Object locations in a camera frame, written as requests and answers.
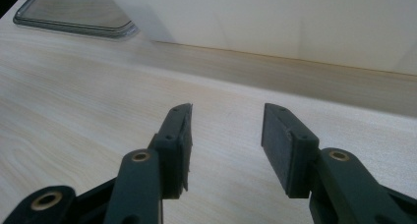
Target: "light wood surface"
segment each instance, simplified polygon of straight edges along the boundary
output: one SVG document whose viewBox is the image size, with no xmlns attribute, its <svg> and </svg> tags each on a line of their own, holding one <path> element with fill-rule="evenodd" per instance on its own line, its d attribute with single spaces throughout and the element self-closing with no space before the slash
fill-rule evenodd
<svg viewBox="0 0 417 224">
<path fill-rule="evenodd" d="M 189 191 L 165 223 L 312 223 L 260 146 L 264 104 L 296 114 L 321 148 L 356 154 L 385 186 L 417 197 L 417 78 L 229 51 L 114 42 L 0 20 L 0 220 L 43 187 L 81 194 L 147 147 L 191 102 Z"/>
</svg>

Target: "wooden table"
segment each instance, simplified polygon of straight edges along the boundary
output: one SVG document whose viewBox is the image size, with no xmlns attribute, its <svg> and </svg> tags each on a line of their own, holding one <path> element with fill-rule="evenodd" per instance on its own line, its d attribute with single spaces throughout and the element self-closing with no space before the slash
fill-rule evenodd
<svg viewBox="0 0 417 224">
<path fill-rule="evenodd" d="M 417 197 L 417 77 L 145 40 L 108 41 L 0 20 L 0 220 L 25 196 L 81 194 L 148 146 L 191 102 L 189 191 L 166 223 L 312 223 L 260 146 L 266 102 L 289 108 L 321 148 L 356 154 L 383 185 Z"/>
</svg>

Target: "white wall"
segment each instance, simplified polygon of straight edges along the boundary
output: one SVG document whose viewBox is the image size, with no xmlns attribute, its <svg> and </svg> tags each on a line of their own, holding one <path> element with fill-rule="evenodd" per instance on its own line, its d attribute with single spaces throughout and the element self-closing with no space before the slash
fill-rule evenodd
<svg viewBox="0 0 417 224">
<path fill-rule="evenodd" d="M 417 0 L 115 0 L 151 39 L 417 75 Z"/>
</svg>

